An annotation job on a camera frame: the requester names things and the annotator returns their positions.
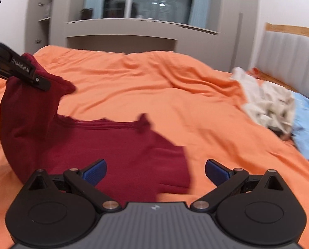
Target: beige clothing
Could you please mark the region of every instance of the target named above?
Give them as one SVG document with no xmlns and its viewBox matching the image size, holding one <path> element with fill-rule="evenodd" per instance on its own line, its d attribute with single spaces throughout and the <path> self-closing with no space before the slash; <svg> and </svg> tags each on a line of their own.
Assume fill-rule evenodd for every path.
<svg viewBox="0 0 309 249">
<path fill-rule="evenodd" d="M 290 133 L 295 115 L 292 92 L 269 81 L 259 86 L 257 80 L 240 67 L 235 67 L 232 73 L 232 79 L 241 84 L 248 101 L 243 105 L 245 113 L 264 127 L 278 127 L 285 134 Z"/>
</svg>

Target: upholstered headboard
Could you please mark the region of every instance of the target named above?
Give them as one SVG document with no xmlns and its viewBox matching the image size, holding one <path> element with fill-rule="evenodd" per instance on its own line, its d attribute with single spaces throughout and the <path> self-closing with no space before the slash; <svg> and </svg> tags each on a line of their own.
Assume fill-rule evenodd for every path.
<svg viewBox="0 0 309 249">
<path fill-rule="evenodd" d="M 309 28 L 267 23 L 256 66 L 309 98 Z"/>
</svg>

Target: red garment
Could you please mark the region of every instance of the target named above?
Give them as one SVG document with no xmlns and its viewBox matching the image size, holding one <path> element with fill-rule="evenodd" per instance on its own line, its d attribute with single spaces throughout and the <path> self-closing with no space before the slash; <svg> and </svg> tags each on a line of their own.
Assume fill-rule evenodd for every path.
<svg viewBox="0 0 309 249">
<path fill-rule="evenodd" d="M 78 121 L 58 115 L 61 97 L 74 92 L 75 86 L 47 73 L 33 56 L 24 57 L 51 81 L 51 88 L 44 92 L 16 77 L 6 83 L 0 139 L 23 183 L 36 169 L 62 174 L 105 159 L 107 175 L 96 188 L 121 205 L 154 202 L 158 193 L 187 193 L 190 176 L 183 147 L 152 131 L 145 114 L 135 122 Z"/>
</svg>

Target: shelf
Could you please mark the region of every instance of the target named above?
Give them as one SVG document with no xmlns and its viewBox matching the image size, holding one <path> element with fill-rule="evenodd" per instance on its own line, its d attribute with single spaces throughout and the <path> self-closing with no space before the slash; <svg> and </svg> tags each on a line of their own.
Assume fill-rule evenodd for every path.
<svg viewBox="0 0 309 249">
<path fill-rule="evenodd" d="M 50 17 L 42 18 L 42 19 L 38 20 L 38 22 L 47 22 L 47 21 L 50 21 Z"/>
</svg>

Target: orange blanket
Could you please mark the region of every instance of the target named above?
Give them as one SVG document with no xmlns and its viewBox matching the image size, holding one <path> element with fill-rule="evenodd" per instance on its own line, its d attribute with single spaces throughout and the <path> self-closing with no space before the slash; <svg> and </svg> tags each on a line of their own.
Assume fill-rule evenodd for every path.
<svg viewBox="0 0 309 249">
<path fill-rule="evenodd" d="M 248 118 L 240 108 L 245 103 L 243 91 L 229 73 L 171 52 L 124 55 L 48 46 L 35 57 L 48 72 L 72 81 L 78 89 L 62 99 L 60 114 L 80 120 L 133 121 L 146 112 L 154 130 L 186 147 L 190 193 L 163 194 L 158 201 L 190 204 L 212 190 L 215 186 L 204 174 L 208 158 L 251 174 L 277 169 L 307 213 L 300 244 L 309 249 L 309 162 L 291 144 Z M 0 80 L 0 100 L 3 92 Z M 4 215 L 20 188 L 0 144 L 0 249 L 12 245 Z"/>
</svg>

